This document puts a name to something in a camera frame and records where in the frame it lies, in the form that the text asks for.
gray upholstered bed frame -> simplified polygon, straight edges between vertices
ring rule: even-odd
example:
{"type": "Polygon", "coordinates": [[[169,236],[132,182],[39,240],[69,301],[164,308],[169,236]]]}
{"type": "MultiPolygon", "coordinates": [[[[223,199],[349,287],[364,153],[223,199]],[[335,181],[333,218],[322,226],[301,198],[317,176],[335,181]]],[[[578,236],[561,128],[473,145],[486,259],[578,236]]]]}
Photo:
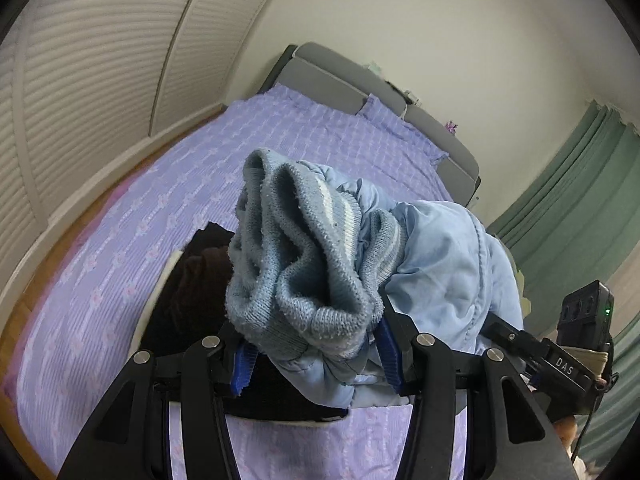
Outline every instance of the gray upholstered bed frame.
{"type": "Polygon", "coordinates": [[[348,114],[356,114],[369,94],[377,96],[398,116],[449,153],[438,175],[453,200],[467,205],[480,185],[474,156],[442,124],[422,108],[407,104],[404,96],[373,72],[317,43],[289,45],[258,93],[281,83],[314,101],[348,114]]]}

pillow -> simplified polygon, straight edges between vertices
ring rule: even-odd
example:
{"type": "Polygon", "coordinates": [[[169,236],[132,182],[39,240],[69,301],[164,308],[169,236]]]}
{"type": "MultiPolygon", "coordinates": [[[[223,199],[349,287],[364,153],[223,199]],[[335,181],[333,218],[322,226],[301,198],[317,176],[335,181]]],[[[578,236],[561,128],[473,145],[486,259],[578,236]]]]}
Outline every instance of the pillow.
{"type": "Polygon", "coordinates": [[[356,116],[366,119],[379,130],[404,140],[413,148],[423,150],[435,169],[449,156],[449,153],[431,142],[418,128],[403,121],[373,94],[369,95],[367,102],[356,116]]]}

purple bedspread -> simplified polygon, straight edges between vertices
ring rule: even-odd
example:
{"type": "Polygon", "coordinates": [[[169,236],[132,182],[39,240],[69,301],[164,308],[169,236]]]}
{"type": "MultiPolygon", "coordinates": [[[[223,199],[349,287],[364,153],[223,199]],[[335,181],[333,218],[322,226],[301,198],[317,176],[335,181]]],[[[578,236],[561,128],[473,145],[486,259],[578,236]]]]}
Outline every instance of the purple bedspread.
{"type": "MultiPolygon", "coordinates": [[[[251,150],[265,146],[331,165],[372,181],[396,200],[450,200],[427,150],[403,136],[277,86],[233,103],[142,174],[62,271],[26,341],[16,386],[18,418],[52,471],[59,471],[126,361],[140,312],[169,254],[207,221],[236,228],[242,163],[251,150]]],[[[243,478],[386,479],[398,467],[409,412],[354,410],[347,421],[321,430],[230,419],[230,434],[243,478]],[[313,457],[305,455],[302,442],[314,443],[308,444],[313,457]],[[279,458],[267,459],[276,448],[279,458]]],[[[177,450],[175,413],[172,418],[177,450]]],[[[174,467],[175,480],[182,480],[178,455],[174,467]]]]}

louvered closet door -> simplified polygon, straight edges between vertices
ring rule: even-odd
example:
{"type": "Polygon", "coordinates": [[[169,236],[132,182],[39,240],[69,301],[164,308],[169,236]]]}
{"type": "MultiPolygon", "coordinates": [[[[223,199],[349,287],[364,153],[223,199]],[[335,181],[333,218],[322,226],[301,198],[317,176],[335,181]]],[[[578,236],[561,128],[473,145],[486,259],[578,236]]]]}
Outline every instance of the louvered closet door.
{"type": "Polygon", "coordinates": [[[229,70],[264,2],[192,1],[162,78],[153,134],[220,101],[229,70]]]}
{"type": "Polygon", "coordinates": [[[20,34],[24,124],[44,211],[149,133],[188,0],[32,0],[20,34]]]}
{"type": "Polygon", "coordinates": [[[40,234],[20,171],[14,136],[15,24],[0,45],[0,290],[40,234]]]}

light blue jacket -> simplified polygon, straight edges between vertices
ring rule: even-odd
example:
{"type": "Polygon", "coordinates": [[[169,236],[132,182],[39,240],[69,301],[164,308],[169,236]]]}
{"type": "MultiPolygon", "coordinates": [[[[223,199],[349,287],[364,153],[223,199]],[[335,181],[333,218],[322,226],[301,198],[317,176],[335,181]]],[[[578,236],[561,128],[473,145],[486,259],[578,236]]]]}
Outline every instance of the light blue jacket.
{"type": "MultiPolygon", "coordinates": [[[[391,211],[406,226],[404,260],[385,291],[396,312],[409,315],[420,332],[433,334],[454,350],[481,354],[488,342],[479,332],[489,311],[522,329],[509,259],[470,211],[451,202],[396,202],[366,180],[352,180],[328,166],[304,164],[329,186],[350,192],[358,201],[363,215],[356,266],[367,245],[373,209],[391,211]]],[[[371,335],[350,360],[331,360],[309,348],[298,359],[272,361],[316,404],[363,408],[409,403],[387,384],[371,335]]]]}

